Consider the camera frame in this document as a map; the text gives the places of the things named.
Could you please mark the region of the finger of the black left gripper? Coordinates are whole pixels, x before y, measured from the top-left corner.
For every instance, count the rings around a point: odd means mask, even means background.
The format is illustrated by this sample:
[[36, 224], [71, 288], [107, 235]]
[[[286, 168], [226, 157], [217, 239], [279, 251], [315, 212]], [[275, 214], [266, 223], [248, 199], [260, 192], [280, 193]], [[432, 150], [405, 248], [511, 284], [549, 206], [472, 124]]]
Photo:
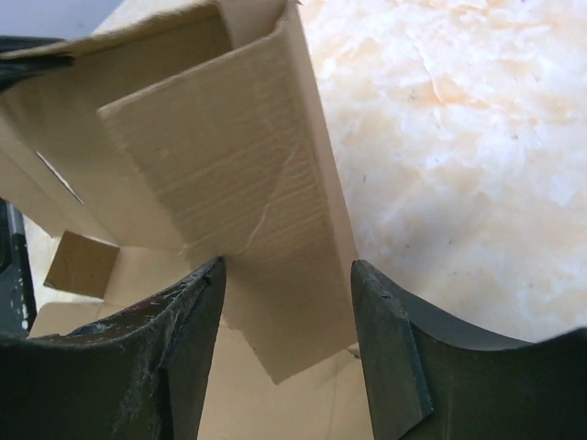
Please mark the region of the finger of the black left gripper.
[[[62, 38], [2, 36], [1, 54], [34, 49], [58, 42], [62, 42]], [[70, 67], [73, 63], [72, 56], [63, 54], [27, 56], [11, 60], [1, 59], [1, 91], [5, 92], [19, 82], [47, 72]]]

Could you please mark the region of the brown cardboard box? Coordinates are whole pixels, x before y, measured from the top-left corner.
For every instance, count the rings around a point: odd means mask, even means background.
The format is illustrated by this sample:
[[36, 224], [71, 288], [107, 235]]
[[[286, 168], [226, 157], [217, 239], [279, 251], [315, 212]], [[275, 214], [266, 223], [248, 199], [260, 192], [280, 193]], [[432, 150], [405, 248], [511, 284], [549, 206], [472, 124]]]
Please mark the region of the brown cardboard box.
[[213, 257], [227, 297], [204, 439], [368, 439], [357, 257], [294, 1], [192, 1], [2, 59], [72, 66], [1, 94], [1, 194], [119, 247], [106, 299]]

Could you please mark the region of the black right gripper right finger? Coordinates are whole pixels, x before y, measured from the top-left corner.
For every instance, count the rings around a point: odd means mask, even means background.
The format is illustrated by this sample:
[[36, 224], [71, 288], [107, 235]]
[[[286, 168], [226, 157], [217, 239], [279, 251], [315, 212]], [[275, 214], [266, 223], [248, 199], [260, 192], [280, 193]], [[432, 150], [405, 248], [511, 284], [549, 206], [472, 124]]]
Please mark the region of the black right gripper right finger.
[[528, 343], [470, 324], [372, 264], [351, 268], [377, 439], [583, 439], [586, 331]]

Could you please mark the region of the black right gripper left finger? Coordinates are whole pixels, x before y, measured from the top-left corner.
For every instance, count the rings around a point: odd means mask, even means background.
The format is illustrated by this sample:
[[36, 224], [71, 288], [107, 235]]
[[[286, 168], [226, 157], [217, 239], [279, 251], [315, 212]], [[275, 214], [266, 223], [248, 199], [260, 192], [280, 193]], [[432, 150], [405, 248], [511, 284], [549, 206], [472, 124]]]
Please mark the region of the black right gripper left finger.
[[195, 439], [226, 283], [213, 258], [67, 335], [3, 335], [1, 436]]

